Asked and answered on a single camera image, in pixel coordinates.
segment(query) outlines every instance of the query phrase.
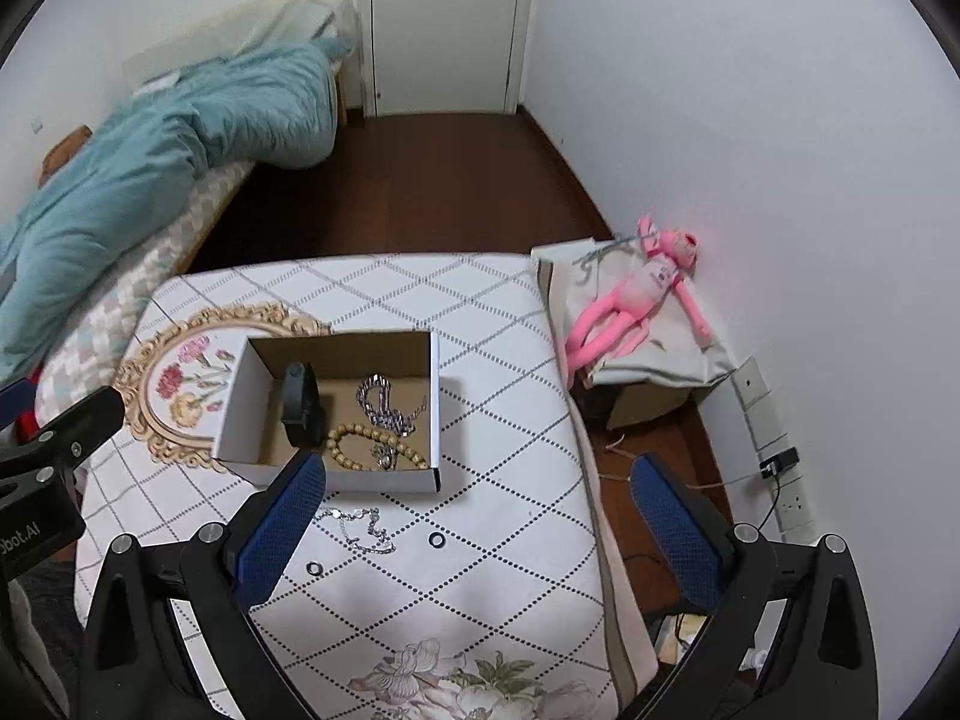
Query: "wooden bead bracelet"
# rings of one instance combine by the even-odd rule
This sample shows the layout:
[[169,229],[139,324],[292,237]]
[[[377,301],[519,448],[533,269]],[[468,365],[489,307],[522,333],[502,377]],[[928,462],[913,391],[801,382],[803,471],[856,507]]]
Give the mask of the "wooden bead bracelet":
[[362,466],[356,461],[352,461],[340,451],[340,440],[346,435],[353,435],[361,437],[362,439],[369,439],[372,442],[382,443],[397,450],[397,455],[404,456],[407,460],[411,461],[419,470],[426,471],[429,469],[426,459],[421,453],[416,452],[413,447],[405,445],[401,442],[400,439],[395,436],[393,433],[389,433],[386,430],[378,430],[376,428],[367,427],[359,423],[353,424],[352,422],[347,422],[346,424],[341,423],[337,425],[336,429],[331,430],[328,433],[328,439],[326,440],[326,448],[330,450],[330,454],[333,456],[333,459],[337,461],[339,466],[342,466],[344,469],[350,471],[369,471],[373,469],[368,469],[366,466]]

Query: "box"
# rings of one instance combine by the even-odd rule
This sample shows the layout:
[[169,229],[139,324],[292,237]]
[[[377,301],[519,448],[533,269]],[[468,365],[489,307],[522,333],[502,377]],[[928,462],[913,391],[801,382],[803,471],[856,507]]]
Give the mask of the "box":
[[[357,402],[357,388],[373,373],[391,382],[390,408],[409,415],[424,403],[416,431],[403,442],[429,468],[416,469],[401,457],[397,468],[378,469],[374,443],[345,436],[341,451],[371,470],[347,470],[325,445],[316,447],[326,468],[326,489],[373,493],[438,493],[440,490],[440,379],[437,338],[427,331],[336,333],[297,338],[247,338],[224,399],[224,418],[213,440],[213,457],[258,488],[267,487],[296,453],[280,423],[283,376],[291,362],[309,362],[317,377],[320,405],[331,430],[345,422],[370,424]],[[370,393],[377,405],[379,391]]]

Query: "door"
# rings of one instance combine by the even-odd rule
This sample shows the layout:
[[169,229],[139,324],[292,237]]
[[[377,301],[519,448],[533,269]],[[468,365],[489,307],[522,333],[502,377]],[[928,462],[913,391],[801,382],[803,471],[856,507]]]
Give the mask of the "door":
[[373,0],[378,116],[503,113],[517,0]]

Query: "wall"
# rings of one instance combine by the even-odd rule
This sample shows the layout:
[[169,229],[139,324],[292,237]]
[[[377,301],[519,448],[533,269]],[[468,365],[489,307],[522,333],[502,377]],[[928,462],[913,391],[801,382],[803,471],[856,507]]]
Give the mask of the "wall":
[[[45,1],[0,68],[0,223],[30,196],[51,146],[79,124],[96,127],[126,98],[123,60],[243,1]],[[34,119],[43,122],[37,135]]]
[[851,544],[882,715],[960,626],[960,81],[908,0],[539,0],[523,103],[611,226],[700,236]]

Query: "diamond pattern tablecloth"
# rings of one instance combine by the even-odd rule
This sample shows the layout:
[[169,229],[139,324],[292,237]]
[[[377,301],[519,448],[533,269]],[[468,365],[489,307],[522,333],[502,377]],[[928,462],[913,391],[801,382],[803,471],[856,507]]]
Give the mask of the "diamond pattern tablecloth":
[[[326,718],[615,717],[592,515],[529,260],[356,257],[179,277],[152,297],[131,350],[205,306],[264,301],[333,332],[430,327],[440,337],[443,489],[330,496],[339,509],[377,507],[397,550],[357,551],[322,520],[251,612],[305,699]],[[212,469],[155,463],[126,427],[91,470],[77,559],[83,622],[114,536],[190,538],[253,491]],[[434,533],[443,546],[431,545]],[[211,702],[240,716],[189,605],[176,609]]]

